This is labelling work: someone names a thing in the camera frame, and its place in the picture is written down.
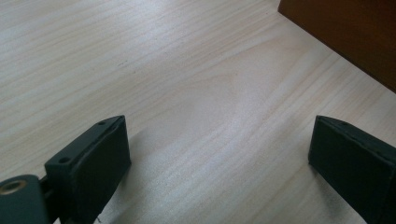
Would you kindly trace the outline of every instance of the light wood surface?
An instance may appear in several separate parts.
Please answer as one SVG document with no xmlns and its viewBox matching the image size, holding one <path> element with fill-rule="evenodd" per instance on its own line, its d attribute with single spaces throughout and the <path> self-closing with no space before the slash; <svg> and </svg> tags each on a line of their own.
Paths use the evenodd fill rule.
<svg viewBox="0 0 396 224">
<path fill-rule="evenodd" d="M 102 223 L 364 223 L 307 164 L 313 124 L 396 146 L 396 94 L 278 4 L 2 1 L 0 180 L 123 114 L 133 164 Z"/>
</svg>

